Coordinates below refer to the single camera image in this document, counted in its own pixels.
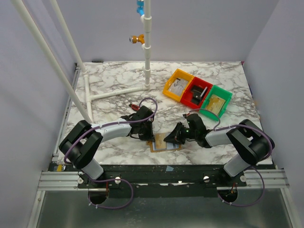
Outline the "gold credit card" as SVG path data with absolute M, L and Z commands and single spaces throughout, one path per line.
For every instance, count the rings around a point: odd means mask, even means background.
M 155 143 L 157 145 L 165 144 L 164 138 L 166 137 L 166 133 L 157 133 L 155 135 Z

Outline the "mustard yellow card holder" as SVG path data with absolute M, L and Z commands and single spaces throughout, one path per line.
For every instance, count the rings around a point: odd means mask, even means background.
M 165 144 L 157 145 L 154 142 L 147 142 L 147 145 L 150 147 L 151 152 L 166 152 L 166 151 L 178 151 L 181 150 L 181 145 L 180 144 L 174 144 L 174 143 L 168 143 L 166 142 Z

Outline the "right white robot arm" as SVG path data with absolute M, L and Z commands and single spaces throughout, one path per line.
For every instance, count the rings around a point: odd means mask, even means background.
M 164 138 L 166 143 L 184 144 L 186 140 L 195 141 L 202 148 L 232 144 L 237 151 L 219 171 L 218 177 L 231 179 L 245 169 L 255 166 L 268 158 L 275 143 L 251 120 L 218 130 L 207 129 L 198 114 L 185 115 L 187 125 L 178 122 L 173 131 Z

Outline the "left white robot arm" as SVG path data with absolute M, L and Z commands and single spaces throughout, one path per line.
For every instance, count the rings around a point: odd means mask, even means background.
M 104 169 L 94 159 L 101 143 L 134 134 L 141 141 L 153 141 L 153 111 L 146 106 L 130 115 L 121 116 L 117 121 L 106 124 L 89 124 L 79 121 L 59 145 L 59 150 L 78 170 L 93 180 L 99 180 Z

